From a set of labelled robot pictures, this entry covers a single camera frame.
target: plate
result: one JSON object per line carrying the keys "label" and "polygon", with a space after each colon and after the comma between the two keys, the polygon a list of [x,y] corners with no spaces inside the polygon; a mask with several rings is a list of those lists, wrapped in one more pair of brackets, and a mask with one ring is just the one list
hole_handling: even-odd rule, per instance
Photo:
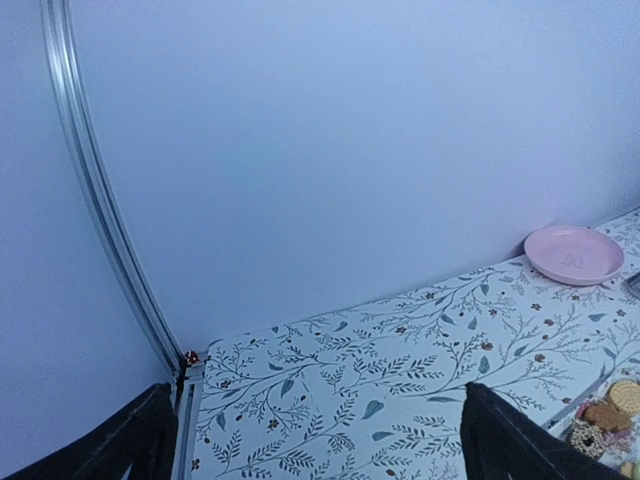
{"label": "plate", "polygon": [[527,237],[524,251],[543,275],[568,285],[597,285],[616,276],[624,252],[606,235],[584,227],[547,227]]}

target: vine pattern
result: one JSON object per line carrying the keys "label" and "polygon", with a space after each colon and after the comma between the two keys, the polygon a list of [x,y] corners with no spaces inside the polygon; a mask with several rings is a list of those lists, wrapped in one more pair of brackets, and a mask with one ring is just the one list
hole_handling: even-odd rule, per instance
{"label": "vine pattern", "polygon": [[[600,229],[640,257],[640,214]],[[194,478],[452,480],[469,381],[543,423],[598,376],[640,366],[619,279],[554,283],[526,258],[235,339],[208,353]]]}

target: white wall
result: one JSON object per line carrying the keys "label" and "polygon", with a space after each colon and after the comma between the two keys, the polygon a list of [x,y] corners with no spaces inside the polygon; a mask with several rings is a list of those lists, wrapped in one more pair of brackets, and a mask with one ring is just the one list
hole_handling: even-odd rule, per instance
{"label": "white wall", "polygon": [[39,2],[0,15],[0,477],[167,381],[68,158]]}
{"label": "white wall", "polygon": [[349,306],[640,202],[640,7],[74,0],[181,343]]}

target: black bar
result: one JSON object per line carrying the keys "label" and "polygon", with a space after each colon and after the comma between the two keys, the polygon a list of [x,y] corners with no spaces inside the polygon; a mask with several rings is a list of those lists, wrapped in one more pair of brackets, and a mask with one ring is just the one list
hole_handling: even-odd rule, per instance
{"label": "black bar", "polygon": [[469,480],[624,480],[552,437],[480,383],[467,384],[460,428]]}
{"label": "black bar", "polygon": [[171,386],[156,384],[84,437],[5,480],[169,480],[178,434]]}

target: cookie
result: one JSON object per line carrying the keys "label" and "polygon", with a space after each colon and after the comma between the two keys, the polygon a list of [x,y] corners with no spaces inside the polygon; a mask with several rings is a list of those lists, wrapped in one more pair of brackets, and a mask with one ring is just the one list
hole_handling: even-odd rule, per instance
{"label": "cookie", "polygon": [[634,470],[633,463],[624,462],[620,467],[620,475],[633,479],[633,470]]}
{"label": "cookie", "polygon": [[631,428],[631,417],[618,410],[611,402],[590,405],[583,418],[604,432],[622,432]]}
{"label": "cookie", "polygon": [[609,389],[609,399],[618,410],[631,416],[640,413],[640,385],[631,380],[614,383]]}
{"label": "cookie", "polygon": [[602,431],[587,422],[577,420],[569,436],[569,444],[586,456],[599,459],[604,453],[604,437]]}

